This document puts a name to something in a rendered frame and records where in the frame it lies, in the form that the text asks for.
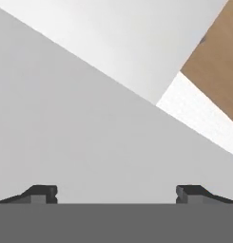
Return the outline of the brown wooden cabinet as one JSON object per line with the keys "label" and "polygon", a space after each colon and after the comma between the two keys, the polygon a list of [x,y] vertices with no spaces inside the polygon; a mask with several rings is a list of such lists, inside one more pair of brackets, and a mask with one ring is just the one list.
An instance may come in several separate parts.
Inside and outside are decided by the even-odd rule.
{"label": "brown wooden cabinet", "polygon": [[233,121],[233,0],[227,1],[182,72]]}

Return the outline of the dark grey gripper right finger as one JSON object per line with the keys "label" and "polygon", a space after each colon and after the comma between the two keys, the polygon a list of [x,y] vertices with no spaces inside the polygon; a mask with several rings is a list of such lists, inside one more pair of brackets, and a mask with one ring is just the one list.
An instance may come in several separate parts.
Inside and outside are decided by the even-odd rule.
{"label": "dark grey gripper right finger", "polygon": [[176,203],[182,204],[233,204],[233,200],[216,196],[201,185],[177,185]]}

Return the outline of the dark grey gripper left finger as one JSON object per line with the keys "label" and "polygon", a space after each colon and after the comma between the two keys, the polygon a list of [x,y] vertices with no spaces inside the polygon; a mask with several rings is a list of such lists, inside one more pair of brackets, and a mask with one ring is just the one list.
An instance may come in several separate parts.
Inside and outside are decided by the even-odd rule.
{"label": "dark grey gripper left finger", "polygon": [[58,188],[56,185],[32,185],[24,193],[0,200],[0,204],[57,204]]}

